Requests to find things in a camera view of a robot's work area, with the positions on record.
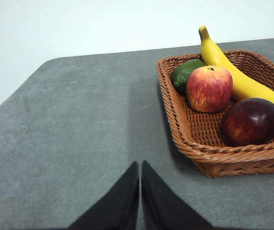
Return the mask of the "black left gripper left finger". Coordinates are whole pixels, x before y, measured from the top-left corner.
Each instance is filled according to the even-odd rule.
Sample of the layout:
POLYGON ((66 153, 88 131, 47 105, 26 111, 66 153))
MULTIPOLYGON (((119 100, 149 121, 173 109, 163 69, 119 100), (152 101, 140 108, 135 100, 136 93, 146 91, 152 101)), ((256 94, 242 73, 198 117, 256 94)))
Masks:
POLYGON ((76 219, 70 230, 134 230, 139 206, 139 167, 133 162, 111 189, 76 219))

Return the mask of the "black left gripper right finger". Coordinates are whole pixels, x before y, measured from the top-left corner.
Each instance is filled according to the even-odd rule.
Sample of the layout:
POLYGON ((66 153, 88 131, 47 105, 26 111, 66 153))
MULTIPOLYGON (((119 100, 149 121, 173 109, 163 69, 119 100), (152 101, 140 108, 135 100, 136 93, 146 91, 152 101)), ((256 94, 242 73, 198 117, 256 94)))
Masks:
POLYGON ((141 181, 146 213, 158 230, 214 229, 172 191, 147 161, 142 162, 141 181))

